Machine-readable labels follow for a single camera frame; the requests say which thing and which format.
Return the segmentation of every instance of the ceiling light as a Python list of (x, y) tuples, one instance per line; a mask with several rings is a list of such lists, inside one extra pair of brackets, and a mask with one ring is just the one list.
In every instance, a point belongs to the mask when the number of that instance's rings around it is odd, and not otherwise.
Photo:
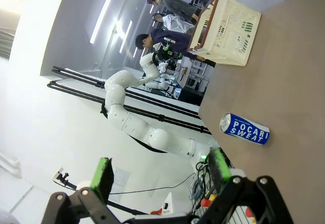
[(150, 12), (149, 12), (149, 13), (151, 13), (151, 12), (152, 12), (152, 9), (153, 9), (153, 5), (151, 6), (151, 9), (150, 9)]
[(130, 23), (128, 24), (128, 27), (127, 27), (127, 30), (126, 30), (126, 33), (125, 33), (125, 38), (123, 39), (123, 42), (122, 42), (122, 45), (121, 45), (121, 48), (120, 48), (120, 53), (122, 53), (122, 50), (123, 50), (123, 47), (124, 47), (128, 32), (130, 31), (131, 25), (132, 25), (132, 21), (130, 21)]
[(97, 23), (95, 25), (95, 28), (93, 29), (93, 32), (92, 32), (92, 35), (91, 35), (91, 38), (90, 38), (90, 43), (94, 43), (95, 39), (96, 39), (96, 36), (97, 36), (97, 33), (98, 33), (98, 30), (100, 29), (100, 26), (101, 26), (101, 23), (103, 21), (103, 18), (105, 16), (105, 13), (107, 11), (107, 8), (108, 8), (108, 5), (110, 4), (111, 0), (106, 0), (104, 5), (103, 5), (103, 8), (101, 10), (101, 13), (98, 17), (98, 20), (97, 20)]
[(146, 50), (146, 48), (143, 49), (142, 54), (141, 54), (141, 57), (143, 56), (145, 50)]
[(133, 58), (136, 56), (137, 50), (138, 50), (138, 48), (136, 47), (136, 50), (133, 53)]

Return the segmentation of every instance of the pocari sweat can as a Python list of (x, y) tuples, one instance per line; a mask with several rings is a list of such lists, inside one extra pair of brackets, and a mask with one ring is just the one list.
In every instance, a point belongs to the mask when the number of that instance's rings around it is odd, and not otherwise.
[(229, 112), (226, 113), (220, 121), (220, 131), (260, 145), (265, 144), (270, 137), (270, 130), (267, 126), (263, 126)]

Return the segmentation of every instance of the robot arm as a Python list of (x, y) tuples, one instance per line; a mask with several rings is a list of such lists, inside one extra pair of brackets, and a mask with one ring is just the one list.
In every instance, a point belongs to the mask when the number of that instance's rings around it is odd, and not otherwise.
[(169, 88), (169, 84), (165, 82), (164, 78), (158, 79), (158, 81), (151, 81), (145, 84), (147, 88), (161, 89), (167, 90)]
[(136, 87), (159, 77), (158, 68), (152, 62), (152, 54), (143, 56), (140, 64), (146, 74), (145, 77), (137, 79), (129, 71), (124, 70), (106, 81), (105, 108), (108, 111), (109, 123), (152, 148), (190, 158), (193, 160), (192, 165), (195, 166), (200, 161), (201, 155), (208, 154), (209, 145), (154, 128), (144, 119), (124, 109), (125, 88)]

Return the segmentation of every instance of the beige basket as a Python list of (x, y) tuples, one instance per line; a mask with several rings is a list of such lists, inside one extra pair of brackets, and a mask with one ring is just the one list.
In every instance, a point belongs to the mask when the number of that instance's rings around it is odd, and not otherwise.
[(201, 12), (188, 51), (215, 63), (245, 66), (260, 17), (235, 0), (214, 0)]

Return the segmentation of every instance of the man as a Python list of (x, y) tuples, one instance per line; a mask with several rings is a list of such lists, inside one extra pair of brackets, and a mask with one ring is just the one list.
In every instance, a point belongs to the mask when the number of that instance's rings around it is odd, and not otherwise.
[(201, 12), (201, 9), (191, 6), (189, 3), (182, 0), (147, 0), (147, 3), (154, 6), (162, 4), (168, 10), (184, 18), (188, 22), (191, 22), (192, 18), (197, 21)]
[(169, 31), (179, 32), (183, 34), (194, 34), (195, 26), (189, 22), (183, 21), (180, 16), (174, 16), (172, 14), (168, 14), (163, 16), (162, 14), (155, 13), (152, 15), (152, 20), (157, 22), (164, 23), (164, 26)]
[(187, 51), (187, 46), (190, 42), (191, 35), (182, 34), (174, 31), (165, 31), (162, 29), (154, 29), (149, 35), (141, 34), (136, 37), (135, 44), (139, 50), (144, 48), (150, 49), (154, 44), (163, 43), (164, 38), (168, 38), (175, 41), (175, 44), (170, 45), (172, 52), (182, 53), (184, 56), (190, 59), (197, 59), (211, 66), (215, 66), (215, 63), (209, 60), (205, 60), (203, 57), (194, 55)]

